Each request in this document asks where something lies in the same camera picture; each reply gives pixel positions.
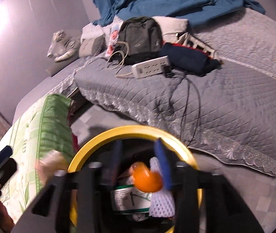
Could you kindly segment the white foam fruit net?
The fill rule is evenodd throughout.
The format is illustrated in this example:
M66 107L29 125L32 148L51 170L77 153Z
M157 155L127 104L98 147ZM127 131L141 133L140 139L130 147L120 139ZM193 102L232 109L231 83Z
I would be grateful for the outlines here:
M149 216L156 218L170 218L175 216L175 201L171 191L164 187L152 193Z

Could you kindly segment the green white tissue pack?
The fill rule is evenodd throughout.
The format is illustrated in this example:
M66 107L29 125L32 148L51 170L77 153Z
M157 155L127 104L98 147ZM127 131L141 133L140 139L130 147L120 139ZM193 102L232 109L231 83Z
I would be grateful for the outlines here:
M142 192L134 185L119 186L111 191L113 210L121 214L148 213L151 201L151 192Z

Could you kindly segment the orange peel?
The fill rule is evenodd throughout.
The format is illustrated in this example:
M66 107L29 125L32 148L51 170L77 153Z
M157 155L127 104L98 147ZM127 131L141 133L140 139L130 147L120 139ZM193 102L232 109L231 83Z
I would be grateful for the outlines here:
M157 192L163 188L160 173L151 171L143 162L135 162L130 167L134 186L142 192Z

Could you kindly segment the yellow rimmed trash bin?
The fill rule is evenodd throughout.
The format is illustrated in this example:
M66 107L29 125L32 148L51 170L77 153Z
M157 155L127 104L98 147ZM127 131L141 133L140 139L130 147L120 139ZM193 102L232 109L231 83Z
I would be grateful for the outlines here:
M100 147L108 144L109 142L126 138L139 138L150 141L155 141L158 138L161 138L163 144L169 150L177 154L179 159L188 163L193 168L198 169L197 162L192 153L182 142L180 142L173 135L169 134L166 131L150 126L129 125L107 130L92 138L76 153L69 165L68 171L70 173L79 171L83 167L86 160L91 156L91 154L98 150Z

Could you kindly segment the pink crumpled wrapper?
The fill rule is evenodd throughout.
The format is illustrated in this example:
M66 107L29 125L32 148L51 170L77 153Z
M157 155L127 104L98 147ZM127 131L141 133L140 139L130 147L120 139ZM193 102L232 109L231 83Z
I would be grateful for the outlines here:
M36 171L40 183L45 185L56 171L67 170L68 166L69 163L61 152L56 150L49 151L42 159L38 160L36 164Z

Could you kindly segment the green floral table cloth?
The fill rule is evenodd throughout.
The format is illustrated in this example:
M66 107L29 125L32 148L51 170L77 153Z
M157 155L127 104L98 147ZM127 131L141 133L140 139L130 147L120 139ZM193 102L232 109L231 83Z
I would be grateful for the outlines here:
M43 185L36 171L40 159L51 151L74 157L72 131L68 124L71 99L47 95L36 101L0 140L0 151L11 146L17 172L2 188L0 200L9 216L17 222Z

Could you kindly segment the grey wedge pillow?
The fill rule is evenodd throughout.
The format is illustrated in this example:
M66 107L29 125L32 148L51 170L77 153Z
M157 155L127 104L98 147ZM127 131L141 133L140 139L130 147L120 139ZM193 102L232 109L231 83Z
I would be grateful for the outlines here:
M50 77L53 77L54 75L62 71L64 68L67 68L68 66L71 66L71 65L78 65L82 61L84 61L84 58L79 58L78 56L74 56L73 58L69 58L68 60L53 63L51 66L49 66L46 69L46 72Z

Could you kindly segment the plush tiger in plastic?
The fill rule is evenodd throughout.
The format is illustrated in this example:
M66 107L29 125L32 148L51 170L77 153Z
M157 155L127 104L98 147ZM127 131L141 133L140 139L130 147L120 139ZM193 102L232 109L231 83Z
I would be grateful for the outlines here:
M80 34L71 30L59 30L53 34L47 57L59 63L79 54Z

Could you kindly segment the grey brown cushion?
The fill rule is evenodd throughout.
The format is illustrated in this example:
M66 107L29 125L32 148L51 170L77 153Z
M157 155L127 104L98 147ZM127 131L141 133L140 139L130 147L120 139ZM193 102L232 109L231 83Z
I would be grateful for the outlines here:
M103 49L105 49L105 37L103 34L90 39L84 39L79 48L79 57L96 56Z

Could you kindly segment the dark navy red cloth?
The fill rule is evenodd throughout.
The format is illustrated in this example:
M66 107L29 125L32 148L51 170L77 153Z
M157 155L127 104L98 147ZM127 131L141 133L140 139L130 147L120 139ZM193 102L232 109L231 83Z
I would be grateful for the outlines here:
M159 57L167 56L170 64L178 70L183 70L196 76L205 76L213 70L221 68L221 62L210 58L202 50L165 43L158 52Z

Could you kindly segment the white power strip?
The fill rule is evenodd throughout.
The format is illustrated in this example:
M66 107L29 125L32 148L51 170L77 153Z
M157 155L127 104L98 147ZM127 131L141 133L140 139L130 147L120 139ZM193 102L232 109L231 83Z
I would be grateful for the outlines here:
M132 73L136 79L141 79L162 74L167 66L170 66L170 61L168 56L163 56L133 65Z

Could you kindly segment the white lace pillow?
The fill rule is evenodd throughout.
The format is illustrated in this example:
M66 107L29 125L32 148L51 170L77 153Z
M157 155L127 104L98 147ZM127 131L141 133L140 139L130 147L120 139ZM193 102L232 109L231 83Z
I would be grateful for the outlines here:
M110 39L112 24L108 26L101 27L100 25L94 25L93 23L89 23L82 29L82 35L80 36L80 43L83 43L86 39L97 38L101 35L105 37L105 43L108 43Z

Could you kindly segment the baby picture pack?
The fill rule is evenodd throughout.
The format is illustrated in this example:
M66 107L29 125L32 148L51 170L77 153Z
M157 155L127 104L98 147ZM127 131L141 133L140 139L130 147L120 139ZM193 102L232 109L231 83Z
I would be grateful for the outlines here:
M115 50L115 45L119 39L120 27L121 27L120 23L113 23L110 28L110 34L109 34L108 43L107 43L107 50L105 53L105 57L107 58L109 58Z

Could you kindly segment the black backpack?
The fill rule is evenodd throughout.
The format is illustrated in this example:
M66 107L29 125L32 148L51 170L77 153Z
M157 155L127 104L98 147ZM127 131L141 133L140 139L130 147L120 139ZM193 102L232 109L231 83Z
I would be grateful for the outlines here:
M158 58L163 37L159 24L151 17L133 17L124 21L112 56L125 65Z

